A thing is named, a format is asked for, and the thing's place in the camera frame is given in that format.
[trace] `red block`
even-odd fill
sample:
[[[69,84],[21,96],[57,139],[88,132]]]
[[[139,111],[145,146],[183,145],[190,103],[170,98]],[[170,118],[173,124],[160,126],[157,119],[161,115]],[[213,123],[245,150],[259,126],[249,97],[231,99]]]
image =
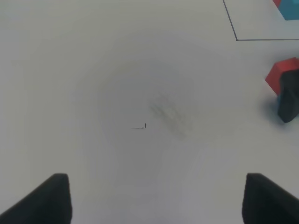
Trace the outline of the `red block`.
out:
[[[282,73],[284,73],[285,71],[297,70],[297,69],[299,69],[299,60],[295,57],[281,62],[276,62],[273,65],[270,73],[266,77],[266,82],[273,89],[276,95],[279,95],[280,94],[279,79]]]
[[[273,2],[275,3],[276,7],[278,8],[281,3],[281,0],[273,0]]]

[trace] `blue block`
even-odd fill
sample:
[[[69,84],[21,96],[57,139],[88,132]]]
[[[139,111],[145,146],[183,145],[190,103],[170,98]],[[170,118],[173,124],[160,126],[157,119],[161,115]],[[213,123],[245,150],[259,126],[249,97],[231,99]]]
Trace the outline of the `blue block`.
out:
[[[278,9],[285,20],[299,20],[299,0],[282,0]]]

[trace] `blue cube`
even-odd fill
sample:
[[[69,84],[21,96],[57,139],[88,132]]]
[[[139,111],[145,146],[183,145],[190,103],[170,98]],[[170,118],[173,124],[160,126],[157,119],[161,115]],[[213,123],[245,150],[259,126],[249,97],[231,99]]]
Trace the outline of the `blue cube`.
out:
[[[285,20],[299,20],[299,0],[282,0],[278,9]]]

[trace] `black object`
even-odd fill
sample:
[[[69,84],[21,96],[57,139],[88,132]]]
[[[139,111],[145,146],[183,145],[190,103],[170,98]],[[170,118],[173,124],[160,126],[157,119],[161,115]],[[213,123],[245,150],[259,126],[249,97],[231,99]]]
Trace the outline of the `black object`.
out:
[[[299,224],[299,200],[262,174],[247,174],[245,224]]]
[[[284,72],[279,81],[281,95],[278,115],[287,123],[299,114],[299,70]]]
[[[0,224],[70,224],[69,178],[54,174],[0,216]]]

